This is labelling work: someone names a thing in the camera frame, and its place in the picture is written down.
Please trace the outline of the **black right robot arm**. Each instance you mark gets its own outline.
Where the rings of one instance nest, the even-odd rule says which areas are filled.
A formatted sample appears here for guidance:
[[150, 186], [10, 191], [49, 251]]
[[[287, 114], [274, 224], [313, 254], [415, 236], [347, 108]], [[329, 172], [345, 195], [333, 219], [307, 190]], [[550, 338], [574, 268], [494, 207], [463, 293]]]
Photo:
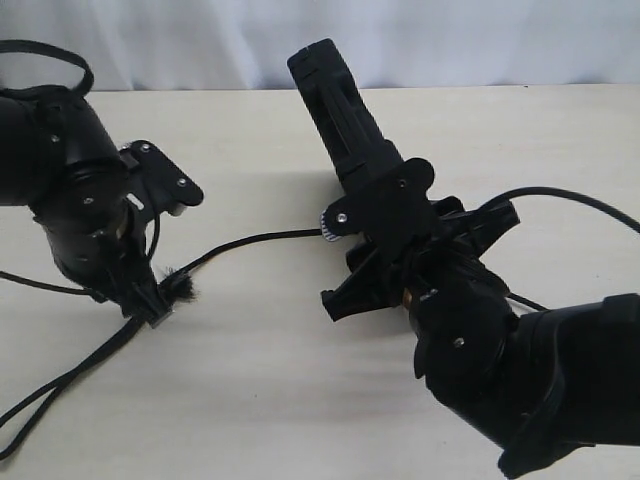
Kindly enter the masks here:
[[404, 307], [415, 376], [501, 448], [509, 479], [580, 448], [639, 442], [638, 295], [515, 313], [481, 256], [518, 221], [512, 193], [472, 211], [454, 197], [346, 197], [320, 218], [328, 239], [363, 236], [348, 278], [322, 295], [329, 316]]

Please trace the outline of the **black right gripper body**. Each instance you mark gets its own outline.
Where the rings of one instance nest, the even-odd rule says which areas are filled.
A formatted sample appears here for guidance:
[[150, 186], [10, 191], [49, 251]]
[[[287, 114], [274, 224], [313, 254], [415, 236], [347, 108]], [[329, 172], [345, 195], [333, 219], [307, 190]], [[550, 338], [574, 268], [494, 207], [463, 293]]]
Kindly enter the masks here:
[[375, 240], [364, 232], [346, 253], [350, 275], [334, 290], [321, 293], [333, 320], [393, 308], [413, 287], [431, 293], [451, 282], [478, 282], [504, 297], [509, 287], [488, 270], [480, 257], [519, 217], [510, 201], [502, 201], [476, 216], [453, 196], [435, 201], [427, 210], [428, 228], [420, 233], [403, 221], [385, 228]]

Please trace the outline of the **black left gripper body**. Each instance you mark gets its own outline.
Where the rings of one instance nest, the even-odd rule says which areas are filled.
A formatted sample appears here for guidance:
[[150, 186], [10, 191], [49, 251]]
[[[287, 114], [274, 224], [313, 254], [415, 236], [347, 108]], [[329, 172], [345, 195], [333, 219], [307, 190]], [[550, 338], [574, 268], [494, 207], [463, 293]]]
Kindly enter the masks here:
[[125, 318], [137, 317], [156, 328], [172, 313], [172, 307], [151, 269], [145, 227], [137, 216], [127, 214], [116, 227], [92, 234], [98, 273], [92, 289], [116, 303]]

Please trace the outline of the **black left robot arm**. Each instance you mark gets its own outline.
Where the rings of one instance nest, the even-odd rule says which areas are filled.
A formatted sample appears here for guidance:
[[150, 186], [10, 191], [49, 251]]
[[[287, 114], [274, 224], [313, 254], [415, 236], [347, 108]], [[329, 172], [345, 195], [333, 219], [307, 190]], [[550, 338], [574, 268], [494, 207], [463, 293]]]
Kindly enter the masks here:
[[1, 96], [1, 203], [26, 206], [54, 264], [98, 302], [151, 326], [169, 313], [150, 265], [149, 218], [93, 108], [65, 87]]

